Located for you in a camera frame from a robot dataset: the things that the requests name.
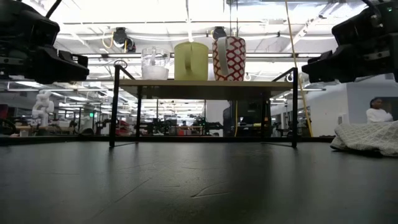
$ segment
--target table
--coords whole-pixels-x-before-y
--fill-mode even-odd
[[[120,71],[123,71],[130,80],[120,80]],[[293,89],[293,120],[297,120],[297,85],[298,70],[291,68],[285,74],[293,73],[293,82],[220,82],[220,81],[182,81],[182,80],[135,80],[122,66],[115,65],[115,81],[113,88],[113,104],[111,129],[109,130],[109,146],[114,147],[116,139],[116,115],[118,108],[119,88],[126,90],[138,98],[136,138],[139,139],[141,120],[142,96],[158,99],[184,99],[184,100],[248,100],[262,99],[262,118],[265,118],[266,103],[269,98],[283,91]],[[265,121],[262,119],[261,136],[263,137]],[[287,139],[292,142],[292,147],[297,145],[297,124],[292,131],[294,136]]]

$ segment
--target dark gray floor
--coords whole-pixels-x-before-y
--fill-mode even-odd
[[[324,143],[0,147],[0,223],[398,223],[397,173]]]

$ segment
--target white humanoid figure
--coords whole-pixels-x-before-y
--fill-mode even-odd
[[[49,113],[54,112],[54,102],[50,101],[51,91],[40,90],[36,96],[36,104],[32,109],[32,117],[34,119],[41,118],[41,127],[49,125]]]

